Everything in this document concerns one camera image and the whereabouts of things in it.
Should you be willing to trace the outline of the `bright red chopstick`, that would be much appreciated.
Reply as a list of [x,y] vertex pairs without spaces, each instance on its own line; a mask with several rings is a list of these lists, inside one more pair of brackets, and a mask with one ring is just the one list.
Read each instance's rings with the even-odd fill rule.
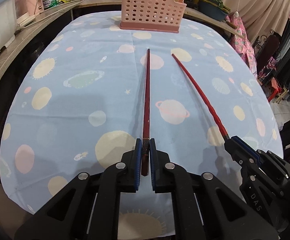
[[178,66],[182,69],[182,71],[185,73],[185,75],[188,77],[188,79],[191,81],[192,85],[194,86],[194,88],[196,89],[196,91],[200,95],[201,99],[205,103],[205,105],[206,105],[208,111],[210,112],[210,114],[212,115],[212,117],[214,119],[214,122],[217,125],[217,127],[218,127],[218,129],[220,131],[220,134],[223,137],[223,139],[225,141],[229,140],[230,137],[228,135],[228,132],[227,132],[226,128],[224,127],[220,117],[216,113],[215,109],[213,108],[212,104],[208,100],[208,98],[205,95],[205,93],[202,91],[202,89],[199,87],[199,85],[197,84],[195,79],[192,77],[192,75],[189,73],[189,71],[186,69],[186,67],[181,63],[181,61],[176,57],[176,55],[174,53],[172,53],[172,57],[177,62]]

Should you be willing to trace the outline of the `dark red chopstick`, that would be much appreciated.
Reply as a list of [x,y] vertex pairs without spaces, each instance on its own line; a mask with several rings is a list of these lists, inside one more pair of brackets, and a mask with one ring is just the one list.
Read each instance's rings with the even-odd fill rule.
[[149,137],[150,137],[150,49],[146,56],[146,79],[144,90],[144,117],[142,133],[141,175],[148,176],[149,172]]

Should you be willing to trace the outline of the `blue planet pattern tablecloth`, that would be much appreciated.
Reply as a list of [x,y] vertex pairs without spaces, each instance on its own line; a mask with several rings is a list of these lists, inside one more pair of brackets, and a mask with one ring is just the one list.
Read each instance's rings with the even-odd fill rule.
[[[214,30],[182,20],[178,33],[120,28],[121,12],[79,17],[51,42],[25,77],[2,136],[4,191],[36,213],[81,172],[102,173],[142,142],[146,56],[150,49],[150,137],[187,172],[210,172],[242,201],[241,167],[186,67],[231,139],[282,159],[269,102],[244,61]],[[174,234],[172,196],[140,175],[121,193],[117,239]]]

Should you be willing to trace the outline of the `pink floral cloth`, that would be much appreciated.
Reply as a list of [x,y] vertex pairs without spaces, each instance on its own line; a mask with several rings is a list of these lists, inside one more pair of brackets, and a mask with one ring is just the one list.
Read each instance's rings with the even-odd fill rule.
[[235,25],[237,27],[237,32],[242,36],[233,36],[233,38],[230,40],[231,46],[238,53],[241,59],[246,63],[253,76],[257,77],[257,63],[254,49],[250,41],[248,40],[246,29],[244,27],[242,19],[240,18],[237,11],[230,16],[227,16],[225,19],[231,24]]

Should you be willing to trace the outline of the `beige hanging curtain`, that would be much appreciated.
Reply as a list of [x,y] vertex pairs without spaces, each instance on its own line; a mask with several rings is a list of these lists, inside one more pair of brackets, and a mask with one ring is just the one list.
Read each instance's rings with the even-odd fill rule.
[[290,0],[222,1],[232,12],[238,12],[250,42],[271,31],[282,35],[290,16]]

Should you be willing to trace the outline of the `blue bowl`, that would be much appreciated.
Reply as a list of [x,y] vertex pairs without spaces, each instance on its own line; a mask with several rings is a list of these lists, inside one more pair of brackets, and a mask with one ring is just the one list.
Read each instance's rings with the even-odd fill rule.
[[218,9],[217,7],[214,7],[213,5],[203,3],[201,5],[198,5],[198,11],[205,14],[206,16],[213,18],[217,21],[223,21],[225,20],[226,16],[229,14],[225,13],[221,9]]

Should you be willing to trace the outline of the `yellow bowl with greens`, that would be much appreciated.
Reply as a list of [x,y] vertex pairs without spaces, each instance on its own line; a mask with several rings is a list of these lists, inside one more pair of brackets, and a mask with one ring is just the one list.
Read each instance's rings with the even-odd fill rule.
[[201,5],[203,3],[213,5],[214,7],[217,7],[218,9],[221,9],[225,13],[229,14],[231,9],[227,7],[222,0],[199,0],[198,5]]

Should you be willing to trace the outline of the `pink perforated utensil basket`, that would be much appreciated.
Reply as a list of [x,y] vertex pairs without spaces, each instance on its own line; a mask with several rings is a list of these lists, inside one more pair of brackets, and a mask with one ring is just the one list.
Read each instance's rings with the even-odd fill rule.
[[121,29],[178,33],[184,0],[122,0]]

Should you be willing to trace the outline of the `white blender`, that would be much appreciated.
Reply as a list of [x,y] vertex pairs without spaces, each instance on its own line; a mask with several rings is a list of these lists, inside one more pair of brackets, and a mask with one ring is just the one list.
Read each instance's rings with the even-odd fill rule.
[[[37,0],[34,7],[34,14],[36,12]],[[17,27],[23,28],[34,21],[36,16],[29,14],[27,0],[15,0]]]

